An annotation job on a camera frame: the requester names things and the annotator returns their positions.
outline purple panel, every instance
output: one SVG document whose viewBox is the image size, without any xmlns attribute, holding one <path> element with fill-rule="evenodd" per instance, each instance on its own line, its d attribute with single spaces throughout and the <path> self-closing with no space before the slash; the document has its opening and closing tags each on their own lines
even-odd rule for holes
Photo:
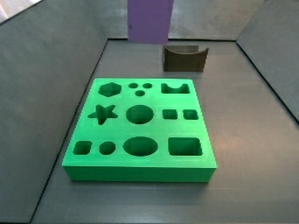
<svg viewBox="0 0 299 224">
<path fill-rule="evenodd" d="M 174 0 L 127 0 L 128 40 L 166 44 Z"/>
</svg>

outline gray table surface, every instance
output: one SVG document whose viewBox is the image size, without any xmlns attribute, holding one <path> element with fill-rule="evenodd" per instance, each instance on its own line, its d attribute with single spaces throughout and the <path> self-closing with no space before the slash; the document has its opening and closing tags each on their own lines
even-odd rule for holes
<svg viewBox="0 0 299 224">
<path fill-rule="evenodd" d="M 170 44 L 210 48 L 203 73 L 164 73 L 160 45 L 110 41 L 94 76 L 194 80 L 219 163 L 211 182 L 72 182 L 62 169 L 70 132 L 34 223 L 299 221 L 294 118 L 235 43 Z"/>
</svg>

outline shape sorter board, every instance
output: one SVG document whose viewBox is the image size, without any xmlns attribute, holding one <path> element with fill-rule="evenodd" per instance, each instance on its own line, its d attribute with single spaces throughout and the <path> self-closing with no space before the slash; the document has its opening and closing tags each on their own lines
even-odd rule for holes
<svg viewBox="0 0 299 224">
<path fill-rule="evenodd" d="M 62 165 L 72 180 L 209 182 L 218 165 L 192 81 L 95 79 Z"/>
</svg>

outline hexagon-shaped hole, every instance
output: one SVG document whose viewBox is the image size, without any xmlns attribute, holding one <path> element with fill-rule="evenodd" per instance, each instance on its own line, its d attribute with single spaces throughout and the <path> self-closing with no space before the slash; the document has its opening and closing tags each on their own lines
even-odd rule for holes
<svg viewBox="0 0 299 224">
<path fill-rule="evenodd" d="M 122 86 L 118 85 L 115 82 L 110 82 L 106 85 L 102 85 L 98 91 L 106 97 L 111 97 L 114 95 L 119 95 L 122 92 Z"/>
</svg>

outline dark gray object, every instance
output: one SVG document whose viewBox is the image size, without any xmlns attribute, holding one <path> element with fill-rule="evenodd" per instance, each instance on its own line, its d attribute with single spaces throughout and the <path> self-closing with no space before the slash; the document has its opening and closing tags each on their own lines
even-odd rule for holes
<svg viewBox="0 0 299 224">
<path fill-rule="evenodd" d="M 80 0 L 0 26 L 0 222 L 28 222 L 107 38 Z"/>
<path fill-rule="evenodd" d="M 62 168 L 70 132 L 34 223 L 298 222 L 298 125 L 235 43 L 188 44 L 210 47 L 192 80 L 219 162 L 211 182 L 72 182 Z M 94 78 L 164 77 L 162 50 L 108 41 Z"/>
<path fill-rule="evenodd" d="M 163 70 L 166 72 L 203 72 L 210 48 L 199 51 L 196 45 L 166 45 L 163 47 Z"/>
<path fill-rule="evenodd" d="M 269 84 L 299 120 L 299 2 L 269 0 L 238 38 Z"/>
</svg>

